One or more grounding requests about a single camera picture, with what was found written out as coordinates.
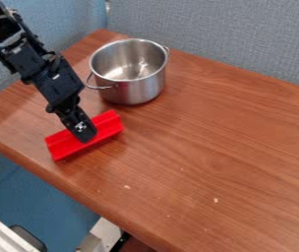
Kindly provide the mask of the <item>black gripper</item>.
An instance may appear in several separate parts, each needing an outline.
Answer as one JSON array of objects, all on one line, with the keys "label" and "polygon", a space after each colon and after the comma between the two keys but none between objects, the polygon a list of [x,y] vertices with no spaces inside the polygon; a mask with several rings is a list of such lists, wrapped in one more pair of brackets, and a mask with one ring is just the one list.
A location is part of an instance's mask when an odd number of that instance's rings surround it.
[{"label": "black gripper", "polygon": [[46,99],[45,111],[54,113],[76,139],[88,143],[97,136],[97,128],[78,107],[84,84],[65,58],[57,55],[41,72],[22,82],[33,85]]}]

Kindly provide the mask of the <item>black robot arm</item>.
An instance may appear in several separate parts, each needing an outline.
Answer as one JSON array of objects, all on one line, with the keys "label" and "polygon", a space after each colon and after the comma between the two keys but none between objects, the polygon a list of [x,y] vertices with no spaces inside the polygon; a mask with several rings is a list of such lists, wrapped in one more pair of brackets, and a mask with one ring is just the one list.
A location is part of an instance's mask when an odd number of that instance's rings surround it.
[{"label": "black robot arm", "polygon": [[46,100],[45,111],[54,113],[81,143],[97,135],[97,128],[80,107],[85,86],[65,57],[46,50],[26,26],[18,11],[0,0],[0,62],[25,85],[33,85]]}]

